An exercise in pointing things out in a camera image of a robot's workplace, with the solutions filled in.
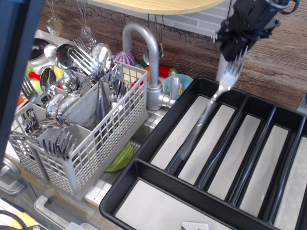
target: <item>black cable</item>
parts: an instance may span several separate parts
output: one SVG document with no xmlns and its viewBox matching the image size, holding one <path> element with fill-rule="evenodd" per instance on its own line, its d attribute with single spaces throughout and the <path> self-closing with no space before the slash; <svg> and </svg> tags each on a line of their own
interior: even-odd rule
<svg viewBox="0 0 307 230">
<path fill-rule="evenodd" d="M 295 2 L 295 6 L 292 11 L 281 11 L 282 14 L 291 14 L 298 8 L 300 0 L 293 0 Z"/>
<path fill-rule="evenodd" d="M 4 210 L 0 210 L 0 214 L 4 214 L 7 215 L 9 217 L 12 217 L 13 219 L 15 219 L 23 228 L 23 230 L 29 230 L 28 227 L 26 226 L 26 224 L 15 214 L 8 212 L 8 211 L 4 211 Z"/>
</svg>

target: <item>faucet handle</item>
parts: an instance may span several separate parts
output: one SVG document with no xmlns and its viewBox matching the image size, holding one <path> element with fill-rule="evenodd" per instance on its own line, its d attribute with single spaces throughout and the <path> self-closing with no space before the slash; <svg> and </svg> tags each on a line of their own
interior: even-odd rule
<svg viewBox="0 0 307 230">
<path fill-rule="evenodd" d="M 173 76 L 170 84 L 169 84 L 169 95 L 172 100 L 177 99 L 177 95 L 180 89 L 180 79 L 178 76 Z"/>
</svg>

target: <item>pink object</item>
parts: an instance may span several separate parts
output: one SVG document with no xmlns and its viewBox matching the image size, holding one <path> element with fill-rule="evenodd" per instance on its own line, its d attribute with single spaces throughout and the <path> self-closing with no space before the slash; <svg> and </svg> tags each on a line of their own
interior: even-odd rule
<svg viewBox="0 0 307 230">
<path fill-rule="evenodd" d="M 114 60 L 123 62 L 131 66 L 134 65 L 135 61 L 133 54 L 125 51 L 119 51 L 118 53 L 116 53 L 114 55 Z"/>
</svg>

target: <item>drawer handle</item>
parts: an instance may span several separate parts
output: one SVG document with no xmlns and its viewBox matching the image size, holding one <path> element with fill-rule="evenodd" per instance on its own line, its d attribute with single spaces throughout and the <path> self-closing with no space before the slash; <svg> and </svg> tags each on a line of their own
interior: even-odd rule
<svg viewBox="0 0 307 230">
<path fill-rule="evenodd" d="M 75 227 L 79 226 L 75 223 L 69 223 L 64 220 L 62 217 L 58 216 L 54 212 L 50 211 L 45 207 L 45 204 L 48 202 L 48 198 L 44 195 L 41 195 L 35 202 L 34 202 L 34 210 L 46 218 L 51 224 L 56 225 L 60 229 L 68 229 L 68 227 Z M 88 223 L 84 223 L 80 225 L 80 229 L 84 230 L 98 230 L 97 228 L 93 227 Z"/>
<path fill-rule="evenodd" d="M 4 166 L 2 167 L 0 171 L 0 177 L 3 177 L 8 172 L 11 172 L 12 175 L 18 176 L 20 174 L 19 169 L 17 166 L 11 162 L 9 159 L 4 158 L 3 160 Z M 4 181 L 0 180 L 0 191 L 6 193 L 7 195 L 11 197 L 15 197 L 20 195 L 24 190 L 26 189 L 26 186 L 21 183 L 20 181 L 14 181 L 11 184 L 7 184 Z"/>
</svg>

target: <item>wooden shelf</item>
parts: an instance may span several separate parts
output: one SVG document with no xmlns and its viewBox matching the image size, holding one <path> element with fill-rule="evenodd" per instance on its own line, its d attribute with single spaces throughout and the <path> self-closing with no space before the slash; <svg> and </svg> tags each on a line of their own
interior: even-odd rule
<svg viewBox="0 0 307 230">
<path fill-rule="evenodd" d="M 194 13 L 214 7 L 224 0 L 92 0 L 141 13 L 172 15 Z"/>
</svg>

